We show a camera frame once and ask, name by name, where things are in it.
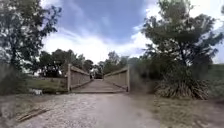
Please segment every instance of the wooden railing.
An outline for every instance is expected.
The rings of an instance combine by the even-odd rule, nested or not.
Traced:
[[[72,66],[68,65],[68,74],[67,74],[67,88],[70,91],[72,88],[80,87],[91,81],[90,74]]]
[[[129,67],[122,68],[121,70],[106,74],[104,80],[108,83],[119,86],[123,89],[130,91],[130,70]]]

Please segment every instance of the wooden post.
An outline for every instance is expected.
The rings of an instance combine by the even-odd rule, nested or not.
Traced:
[[[67,89],[68,89],[68,92],[70,91],[71,89],[71,79],[72,79],[72,76],[71,76],[71,64],[68,64],[68,76],[67,76]]]
[[[127,91],[130,92],[130,67],[128,66],[128,69],[127,69],[127,86],[128,86],[128,89]]]

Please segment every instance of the bridge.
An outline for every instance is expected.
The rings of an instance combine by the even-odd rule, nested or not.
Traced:
[[[104,75],[103,79],[91,80],[90,74],[68,65],[67,89],[75,93],[122,93],[130,91],[130,70],[124,67]]]

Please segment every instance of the gravel road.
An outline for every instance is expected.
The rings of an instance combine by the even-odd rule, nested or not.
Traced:
[[[160,128],[125,94],[69,94],[40,104],[50,111],[15,128]]]

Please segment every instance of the sky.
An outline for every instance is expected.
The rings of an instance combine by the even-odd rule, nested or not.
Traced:
[[[201,13],[224,20],[221,15],[223,0],[190,0],[194,5],[191,15]],[[73,50],[94,63],[104,61],[110,51],[120,56],[138,57],[144,53],[149,39],[140,32],[144,18],[158,15],[157,0],[42,0],[41,6],[61,7],[58,32],[44,39],[48,52],[56,49]],[[214,31],[224,31],[217,21]],[[224,44],[216,46],[219,53],[215,63],[224,63]]]

